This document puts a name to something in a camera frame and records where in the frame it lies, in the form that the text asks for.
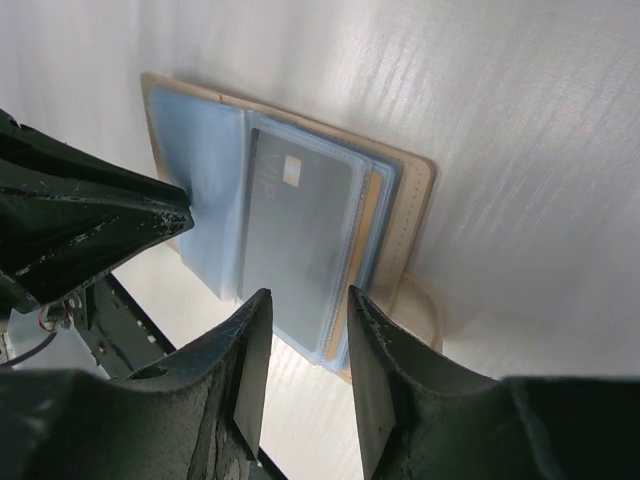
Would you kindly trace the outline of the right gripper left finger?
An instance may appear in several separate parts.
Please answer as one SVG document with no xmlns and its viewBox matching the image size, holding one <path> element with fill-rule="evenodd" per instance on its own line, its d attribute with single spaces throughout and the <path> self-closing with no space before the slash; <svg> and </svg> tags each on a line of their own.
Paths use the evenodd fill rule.
<svg viewBox="0 0 640 480">
<path fill-rule="evenodd" d="M 1 374 L 5 479 L 245 479 L 259 455 L 273 303 L 121 380 L 78 369 Z"/>
</svg>

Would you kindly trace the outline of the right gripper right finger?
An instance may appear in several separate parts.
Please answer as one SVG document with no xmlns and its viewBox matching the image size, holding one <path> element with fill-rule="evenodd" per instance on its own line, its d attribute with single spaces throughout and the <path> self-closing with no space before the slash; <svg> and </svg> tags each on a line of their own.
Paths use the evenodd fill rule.
<svg viewBox="0 0 640 480">
<path fill-rule="evenodd" d="M 352 387 L 368 479 L 635 479 L 633 377 L 495 380 L 348 298 Z"/>
</svg>

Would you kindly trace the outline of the gold card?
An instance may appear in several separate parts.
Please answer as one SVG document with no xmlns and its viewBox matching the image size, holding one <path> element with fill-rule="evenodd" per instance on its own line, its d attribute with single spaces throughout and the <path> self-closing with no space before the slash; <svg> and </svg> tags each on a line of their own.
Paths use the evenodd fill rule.
<svg viewBox="0 0 640 480">
<path fill-rule="evenodd" d="M 345 288 L 340 301 L 339 309 L 337 311 L 336 322 L 326 352 L 326 358 L 329 362 L 335 360 L 338 357 L 339 345 L 345 330 L 344 324 L 347 311 L 347 290 L 348 287 L 352 285 L 357 279 L 358 273 L 360 271 L 363 257 L 365 255 L 369 233 L 374 221 L 382 185 L 383 180 L 381 176 L 378 173 L 373 172 L 369 178 L 368 188 L 361 212 L 360 224 L 352 250 L 351 263 L 346 278 Z"/>
</svg>

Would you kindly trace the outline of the dark grey card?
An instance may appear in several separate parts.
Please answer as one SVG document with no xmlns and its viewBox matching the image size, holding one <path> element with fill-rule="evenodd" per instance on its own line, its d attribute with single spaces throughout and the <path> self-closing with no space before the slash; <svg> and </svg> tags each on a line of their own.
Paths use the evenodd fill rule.
<svg viewBox="0 0 640 480">
<path fill-rule="evenodd" d="M 261 126 L 251 130 L 250 166 L 237 292 L 247 299 L 270 290 L 277 332 L 317 357 L 370 164 L 305 132 Z"/>
</svg>

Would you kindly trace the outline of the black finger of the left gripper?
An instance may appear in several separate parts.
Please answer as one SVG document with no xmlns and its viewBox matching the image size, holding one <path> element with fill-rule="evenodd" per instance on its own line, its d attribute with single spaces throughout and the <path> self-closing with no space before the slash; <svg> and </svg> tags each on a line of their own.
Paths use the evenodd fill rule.
<svg viewBox="0 0 640 480">
<path fill-rule="evenodd" d="M 1 114 L 1 309 L 70 297 L 193 226 L 186 193 Z"/>
</svg>

